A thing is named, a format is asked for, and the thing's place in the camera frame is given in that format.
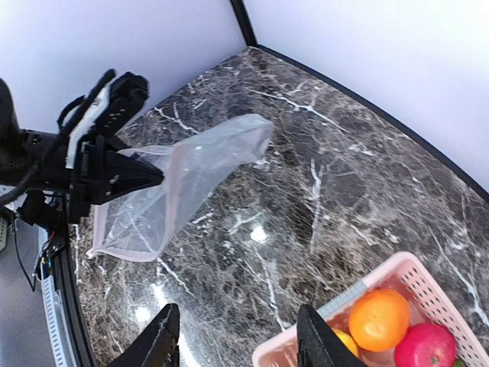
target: yellow fruit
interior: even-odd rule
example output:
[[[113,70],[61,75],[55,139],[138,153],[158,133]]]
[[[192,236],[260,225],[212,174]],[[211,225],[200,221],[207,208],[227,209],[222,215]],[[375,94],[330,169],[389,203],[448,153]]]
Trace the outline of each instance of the yellow fruit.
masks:
[[[358,347],[353,338],[347,333],[342,332],[341,330],[335,328],[332,328],[332,330],[335,332],[336,336],[343,342],[343,344],[345,344],[346,347],[350,349],[350,352],[352,352],[355,357],[358,358]]]

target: pink plastic basket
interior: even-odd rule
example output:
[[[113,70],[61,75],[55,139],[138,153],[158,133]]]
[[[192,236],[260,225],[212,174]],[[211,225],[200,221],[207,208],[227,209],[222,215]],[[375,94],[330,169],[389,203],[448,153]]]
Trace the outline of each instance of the pink plastic basket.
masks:
[[[489,357],[455,306],[416,256],[398,252],[381,266],[335,297],[318,312],[331,327],[348,331],[348,315],[363,294],[378,288],[400,292],[410,305],[410,323],[433,322],[447,326],[457,339],[458,356],[469,367],[488,367]],[[296,367],[296,326],[259,345],[253,353],[254,367]],[[370,367],[395,367],[393,349],[384,353],[361,351]]]

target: plastic bag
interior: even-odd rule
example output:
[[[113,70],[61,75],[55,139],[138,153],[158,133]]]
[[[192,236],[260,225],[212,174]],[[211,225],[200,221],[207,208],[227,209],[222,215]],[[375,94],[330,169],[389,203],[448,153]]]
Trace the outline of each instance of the plastic bag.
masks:
[[[120,151],[152,163],[165,179],[157,187],[96,207],[87,254],[154,260],[222,180],[240,164],[263,156],[273,131],[273,124],[263,117],[243,115],[171,146]]]

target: marble countertop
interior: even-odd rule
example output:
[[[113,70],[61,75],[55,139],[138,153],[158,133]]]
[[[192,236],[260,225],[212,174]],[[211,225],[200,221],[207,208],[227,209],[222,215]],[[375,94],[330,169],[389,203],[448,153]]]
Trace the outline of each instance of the marble countertop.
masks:
[[[394,252],[428,268],[489,350],[489,205],[417,143],[328,84],[261,50],[204,73],[120,134],[171,145],[245,113],[276,126],[161,257],[88,259],[73,236],[79,299],[99,365],[167,302],[180,305],[182,365],[251,365],[254,348]]]

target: red apple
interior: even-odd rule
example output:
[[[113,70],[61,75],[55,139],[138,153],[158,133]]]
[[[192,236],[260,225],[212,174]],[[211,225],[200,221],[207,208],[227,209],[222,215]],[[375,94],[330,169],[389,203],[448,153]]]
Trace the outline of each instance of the red apple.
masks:
[[[456,358],[455,338],[434,323],[409,328],[394,352],[396,367],[452,367]]]

